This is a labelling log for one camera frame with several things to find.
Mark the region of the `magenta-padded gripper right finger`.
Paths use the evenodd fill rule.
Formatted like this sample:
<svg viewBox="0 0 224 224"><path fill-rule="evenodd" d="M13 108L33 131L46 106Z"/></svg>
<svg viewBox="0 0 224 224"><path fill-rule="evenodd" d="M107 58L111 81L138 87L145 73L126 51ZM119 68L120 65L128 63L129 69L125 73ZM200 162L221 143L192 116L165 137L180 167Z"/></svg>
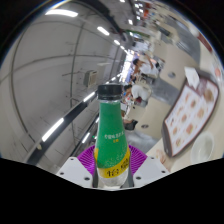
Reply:
<svg viewBox="0 0 224 224"><path fill-rule="evenodd" d="M131 156L128 172L128 185L140 188L157 181L170 172L155 156L147 156L136 147L129 146Z"/></svg>

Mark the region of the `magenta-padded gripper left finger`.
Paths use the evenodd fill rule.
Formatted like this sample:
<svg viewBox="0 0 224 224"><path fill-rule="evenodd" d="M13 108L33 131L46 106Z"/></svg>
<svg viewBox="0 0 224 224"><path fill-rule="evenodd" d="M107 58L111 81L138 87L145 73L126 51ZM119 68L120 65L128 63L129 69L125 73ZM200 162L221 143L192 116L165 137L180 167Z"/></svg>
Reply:
<svg viewBox="0 0 224 224"><path fill-rule="evenodd" d="M95 146L91 146L77 157L69 157L56 175L84 188L97 188L98 174L94 148Z"/></svg>

